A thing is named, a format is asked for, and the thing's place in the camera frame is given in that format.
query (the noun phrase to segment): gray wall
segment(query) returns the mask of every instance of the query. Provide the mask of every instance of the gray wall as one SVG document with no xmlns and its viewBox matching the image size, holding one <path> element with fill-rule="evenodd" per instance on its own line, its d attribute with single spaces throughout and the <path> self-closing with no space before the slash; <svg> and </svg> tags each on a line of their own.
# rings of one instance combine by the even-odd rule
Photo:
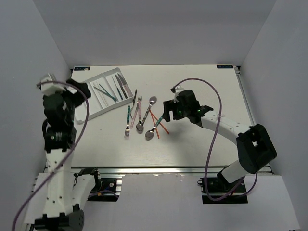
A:
<svg viewBox="0 0 308 231">
<path fill-rule="evenodd" d="M 276 0 L 34 0 L 74 65 L 242 64 Z"/>
<path fill-rule="evenodd" d="M 308 230 L 308 2 L 278 0 L 243 66 L 256 121 L 266 126 L 298 221 Z"/>
<path fill-rule="evenodd" d="M 41 124 L 42 94 L 35 84 L 45 73 L 58 79 L 69 69 L 32 0 L 0 2 L 0 229 L 11 230 L 46 161 Z"/>
</svg>

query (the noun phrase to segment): orange stick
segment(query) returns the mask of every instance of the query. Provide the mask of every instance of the orange stick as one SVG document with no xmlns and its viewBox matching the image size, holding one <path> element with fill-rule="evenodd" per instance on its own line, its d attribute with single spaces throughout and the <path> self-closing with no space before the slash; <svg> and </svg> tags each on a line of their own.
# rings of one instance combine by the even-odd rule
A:
<svg viewBox="0 0 308 231">
<path fill-rule="evenodd" d="M 151 110 L 150 110 L 150 113 L 151 113 L 151 117 L 152 117 L 153 124 L 154 124 L 154 126 L 155 126 L 155 121 L 154 121 L 154 117 L 153 117 L 153 114 L 152 114 Z M 155 130 L 156 130 L 157 138 L 159 138 L 159 134 L 158 134 L 157 128 L 155 128 Z"/>
<path fill-rule="evenodd" d="M 150 110 L 150 113 L 151 113 L 151 115 L 154 116 L 154 118 L 155 118 L 156 120 L 158 120 L 158 119 L 156 118 L 156 116 L 152 113 L 151 110 Z M 163 127 L 163 129 L 166 131 L 166 133 L 170 134 L 170 133 L 168 132 L 168 130 L 165 128 L 165 126 L 164 126 L 162 123 L 160 123 L 160 125 Z"/>
</svg>

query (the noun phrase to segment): knife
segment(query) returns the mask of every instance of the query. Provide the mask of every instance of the knife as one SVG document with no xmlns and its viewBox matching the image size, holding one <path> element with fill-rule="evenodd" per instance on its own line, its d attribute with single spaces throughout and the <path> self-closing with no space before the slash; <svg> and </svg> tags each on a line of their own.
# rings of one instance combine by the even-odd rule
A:
<svg viewBox="0 0 308 231">
<path fill-rule="evenodd" d="M 126 95 L 126 93 L 124 91 L 124 88 L 123 88 L 123 83 L 121 82 L 120 78 L 116 74 L 115 74 L 115 77 L 116 77 L 116 79 L 117 79 L 117 81 L 118 81 L 118 83 L 120 85 L 120 88 L 121 88 L 121 90 L 122 90 L 122 92 L 124 94 L 125 99 L 127 99 L 127 95 Z"/>
<path fill-rule="evenodd" d="M 124 85 L 125 90 L 127 91 L 128 96 L 129 96 L 129 97 L 133 97 L 133 93 L 131 93 L 131 91 L 130 91 L 128 85 L 127 85 L 127 82 L 126 82 L 125 79 L 124 79 L 124 77 L 121 76 L 120 74 L 118 74 L 118 75 L 119 75 L 120 80 L 122 81 L 122 83 L 123 83 L 123 85 Z"/>
</svg>

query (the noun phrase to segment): white plastic tray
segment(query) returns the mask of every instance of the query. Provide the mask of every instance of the white plastic tray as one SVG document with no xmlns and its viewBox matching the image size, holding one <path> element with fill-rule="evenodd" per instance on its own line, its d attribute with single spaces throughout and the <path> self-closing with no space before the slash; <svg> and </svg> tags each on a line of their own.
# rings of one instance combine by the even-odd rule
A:
<svg viewBox="0 0 308 231">
<path fill-rule="evenodd" d="M 133 101 L 134 97 L 129 97 L 127 91 L 124 88 L 124 91 L 126 92 L 127 99 L 125 99 L 125 96 L 121 90 L 121 87 L 115 77 L 115 74 L 120 74 L 123 78 L 124 75 L 122 74 L 120 68 L 115 68 L 110 71 L 106 71 L 104 73 L 101 73 L 97 76 L 94 76 L 90 79 L 87 79 L 84 81 L 88 84 L 88 88 L 91 92 L 91 97 L 88 99 L 89 106 L 90 106 L 90 113 L 89 113 L 89 120 L 93 119 L 103 113 L 106 113 L 112 109 L 115 109 L 117 107 L 123 106 L 127 103 L 130 103 Z M 96 88 L 99 88 L 102 90 L 102 88 L 99 86 L 101 84 L 112 96 L 116 97 L 118 99 L 117 102 L 114 102 L 110 97 L 104 95 L 100 91 L 98 91 Z M 123 100 L 121 100 L 121 97 L 117 91 L 116 88 L 119 88 L 121 95 L 123 97 Z M 76 108 L 75 110 L 75 119 L 78 124 L 82 124 L 85 122 L 86 118 L 86 104 L 85 102 Z"/>
</svg>

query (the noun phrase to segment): spoon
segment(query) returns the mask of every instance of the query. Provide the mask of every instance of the spoon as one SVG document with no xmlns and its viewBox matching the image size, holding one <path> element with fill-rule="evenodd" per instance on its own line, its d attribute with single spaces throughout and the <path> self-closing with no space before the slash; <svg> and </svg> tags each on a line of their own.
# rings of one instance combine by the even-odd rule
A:
<svg viewBox="0 0 308 231">
<path fill-rule="evenodd" d="M 157 126 L 160 124 L 160 122 L 163 120 L 163 116 L 161 116 L 158 121 L 156 122 L 156 124 L 154 125 L 154 127 L 151 130 L 148 130 L 145 133 L 145 138 L 149 141 L 150 139 L 153 138 L 154 134 L 155 134 L 155 129 L 157 128 Z"/>
<path fill-rule="evenodd" d="M 136 129 L 137 129 L 138 131 L 143 131 L 143 124 L 144 124 L 144 122 L 145 122 L 145 120 L 146 120 L 146 118 L 147 118 L 147 116 L 148 116 L 148 114 L 149 114 L 149 111 L 150 111 L 152 105 L 155 104 L 156 101 L 157 101 L 156 96 L 152 96 L 152 97 L 150 98 L 150 100 L 149 100 L 150 105 L 148 106 L 148 109 L 146 109 L 146 112 L 145 112 L 145 115 L 144 115 L 144 117 L 143 117 L 143 119 L 142 119 L 142 122 L 141 122 L 141 123 L 139 122 L 139 123 L 136 125 Z"/>
</svg>

